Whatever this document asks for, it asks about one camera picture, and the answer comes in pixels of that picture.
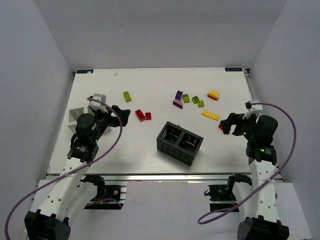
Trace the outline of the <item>yellow red lego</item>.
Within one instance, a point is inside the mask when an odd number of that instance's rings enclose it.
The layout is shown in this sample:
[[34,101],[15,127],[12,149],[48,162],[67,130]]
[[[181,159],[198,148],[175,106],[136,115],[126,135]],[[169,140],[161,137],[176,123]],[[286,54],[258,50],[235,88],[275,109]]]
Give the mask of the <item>yellow red lego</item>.
[[217,101],[220,97],[220,93],[212,89],[208,92],[207,97]]

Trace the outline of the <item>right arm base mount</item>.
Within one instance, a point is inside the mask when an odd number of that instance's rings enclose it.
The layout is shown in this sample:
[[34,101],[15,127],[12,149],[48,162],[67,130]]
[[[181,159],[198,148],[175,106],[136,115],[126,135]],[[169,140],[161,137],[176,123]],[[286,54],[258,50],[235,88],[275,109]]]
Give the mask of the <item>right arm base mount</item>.
[[223,212],[224,209],[236,205],[236,197],[232,192],[235,183],[246,183],[252,186],[252,180],[249,176],[238,173],[230,175],[227,179],[227,184],[208,185],[204,196],[209,196],[210,211],[219,210]]

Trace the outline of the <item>long green lego brick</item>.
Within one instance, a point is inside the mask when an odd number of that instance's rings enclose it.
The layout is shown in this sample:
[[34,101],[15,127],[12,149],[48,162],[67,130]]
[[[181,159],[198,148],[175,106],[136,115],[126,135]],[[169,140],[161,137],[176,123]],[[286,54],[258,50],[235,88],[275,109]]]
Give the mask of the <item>long green lego brick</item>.
[[123,92],[123,97],[124,97],[126,103],[132,101],[131,95],[128,91]]

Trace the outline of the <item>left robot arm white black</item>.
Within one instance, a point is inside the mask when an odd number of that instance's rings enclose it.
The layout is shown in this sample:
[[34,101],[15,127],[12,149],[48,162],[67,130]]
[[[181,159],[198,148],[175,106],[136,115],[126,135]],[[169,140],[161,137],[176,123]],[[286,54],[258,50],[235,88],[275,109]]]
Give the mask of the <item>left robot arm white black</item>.
[[30,240],[67,240],[77,215],[91,200],[105,194],[105,181],[99,175],[87,175],[98,151],[98,141],[107,128],[125,127],[131,111],[113,105],[98,104],[92,113],[76,120],[75,133],[60,178],[36,211],[29,211],[24,223]]

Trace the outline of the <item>long red lego brick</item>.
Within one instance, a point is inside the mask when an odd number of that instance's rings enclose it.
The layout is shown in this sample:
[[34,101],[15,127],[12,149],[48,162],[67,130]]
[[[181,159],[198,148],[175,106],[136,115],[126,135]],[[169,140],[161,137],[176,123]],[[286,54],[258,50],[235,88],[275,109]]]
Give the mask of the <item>long red lego brick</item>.
[[141,122],[146,119],[144,113],[143,113],[140,109],[138,109],[138,110],[135,111],[135,115],[137,116],[137,118],[138,118]]

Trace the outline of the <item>small red lego brick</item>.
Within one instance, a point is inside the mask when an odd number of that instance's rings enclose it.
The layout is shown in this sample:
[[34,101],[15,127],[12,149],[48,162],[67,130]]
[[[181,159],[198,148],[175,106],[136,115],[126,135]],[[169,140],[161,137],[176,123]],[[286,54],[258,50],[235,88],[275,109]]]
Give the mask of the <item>small red lego brick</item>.
[[152,114],[150,112],[145,113],[145,120],[151,120],[152,119]]

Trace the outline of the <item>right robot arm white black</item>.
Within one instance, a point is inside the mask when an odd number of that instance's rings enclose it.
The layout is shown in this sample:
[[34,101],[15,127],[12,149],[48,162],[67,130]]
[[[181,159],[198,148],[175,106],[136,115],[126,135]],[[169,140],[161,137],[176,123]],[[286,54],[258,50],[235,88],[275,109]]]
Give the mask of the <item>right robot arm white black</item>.
[[239,204],[242,219],[237,229],[239,240],[286,240],[289,227],[281,223],[276,204],[275,181],[277,153],[272,146],[278,122],[271,116],[230,113],[219,128],[228,134],[235,126],[234,136],[247,140],[246,155],[251,176],[232,174],[226,192],[232,193]]

